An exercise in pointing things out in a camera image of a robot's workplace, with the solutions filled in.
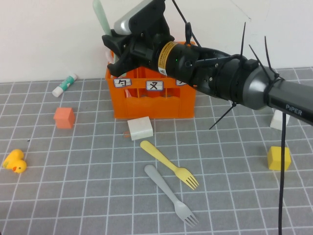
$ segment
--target white glue stick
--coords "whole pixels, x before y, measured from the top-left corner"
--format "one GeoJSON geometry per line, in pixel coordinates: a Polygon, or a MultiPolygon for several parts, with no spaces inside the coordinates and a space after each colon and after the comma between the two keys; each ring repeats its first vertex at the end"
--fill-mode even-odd
{"type": "Polygon", "coordinates": [[[70,85],[72,85],[77,79],[76,74],[71,74],[68,76],[56,89],[53,90],[52,94],[55,97],[59,97],[63,92],[65,92],[70,85]]]}

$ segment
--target white label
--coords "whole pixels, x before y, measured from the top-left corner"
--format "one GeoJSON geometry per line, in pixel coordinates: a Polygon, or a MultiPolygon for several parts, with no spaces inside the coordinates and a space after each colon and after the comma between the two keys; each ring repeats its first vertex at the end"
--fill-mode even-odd
{"type": "Polygon", "coordinates": [[[162,91],[163,82],[162,81],[147,81],[146,88],[148,91],[162,91]]]}
{"type": "Polygon", "coordinates": [[[116,78],[114,79],[114,86],[119,87],[127,87],[132,84],[132,81],[130,78],[116,78]]]}
{"type": "Polygon", "coordinates": [[[158,71],[159,71],[161,74],[167,76],[167,73],[166,73],[166,70],[165,70],[165,69],[162,69],[162,68],[158,67],[158,71]]]}
{"type": "Polygon", "coordinates": [[[176,86],[184,86],[186,85],[187,83],[184,83],[184,82],[181,82],[181,81],[178,81],[176,80],[176,86]]]}

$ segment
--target yellow rubber duck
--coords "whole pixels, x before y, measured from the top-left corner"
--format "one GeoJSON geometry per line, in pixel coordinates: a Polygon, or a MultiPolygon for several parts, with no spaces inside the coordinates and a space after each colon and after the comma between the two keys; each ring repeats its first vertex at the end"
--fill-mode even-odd
{"type": "Polygon", "coordinates": [[[26,170],[26,162],[22,160],[24,157],[24,153],[19,150],[15,149],[13,150],[9,156],[6,157],[6,159],[3,162],[3,168],[5,169],[11,169],[15,173],[22,173],[26,170]]]}

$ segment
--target white block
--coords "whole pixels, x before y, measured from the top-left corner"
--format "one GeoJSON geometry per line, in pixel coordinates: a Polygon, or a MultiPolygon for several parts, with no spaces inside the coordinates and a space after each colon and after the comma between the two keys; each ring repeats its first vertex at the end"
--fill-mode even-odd
{"type": "Polygon", "coordinates": [[[141,117],[127,122],[133,141],[153,136],[153,129],[149,117],[141,117]]]}
{"type": "MultiPolygon", "coordinates": [[[[289,115],[286,115],[286,125],[289,122],[289,115]]],[[[279,110],[275,110],[274,116],[272,118],[272,121],[270,122],[271,128],[282,130],[283,128],[283,112],[279,110]]]]}

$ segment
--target yellow block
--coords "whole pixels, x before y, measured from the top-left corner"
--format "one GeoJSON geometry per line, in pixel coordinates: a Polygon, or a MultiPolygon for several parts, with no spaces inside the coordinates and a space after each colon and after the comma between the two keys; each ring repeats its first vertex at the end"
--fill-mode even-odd
{"type": "MultiPolygon", "coordinates": [[[[281,169],[281,147],[272,146],[268,152],[268,168],[270,170],[280,170],[281,169]]],[[[285,170],[291,164],[291,157],[289,148],[285,148],[285,170]]]]}

